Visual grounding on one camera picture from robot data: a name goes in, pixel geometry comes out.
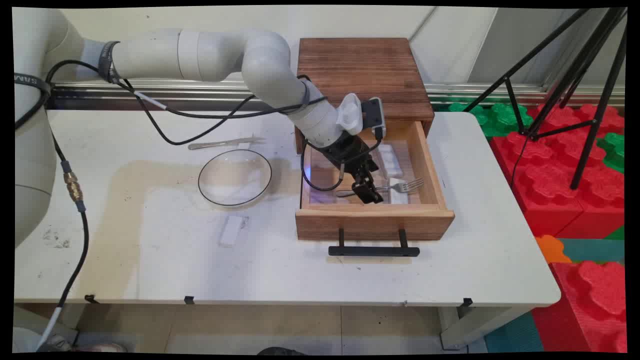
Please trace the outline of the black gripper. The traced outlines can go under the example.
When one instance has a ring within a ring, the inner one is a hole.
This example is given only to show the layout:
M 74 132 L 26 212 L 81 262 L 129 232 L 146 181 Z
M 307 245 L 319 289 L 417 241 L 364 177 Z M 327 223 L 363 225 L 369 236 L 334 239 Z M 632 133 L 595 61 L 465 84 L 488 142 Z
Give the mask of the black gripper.
M 379 204 L 384 198 L 377 191 L 372 173 L 379 171 L 370 153 L 370 147 L 359 136 L 352 136 L 343 132 L 338 141 L 330 146 L 318 149 L 336 168 L 345 161 L 345 173 L 352 174 L 354 182 L 351 189 L 363 204 Z

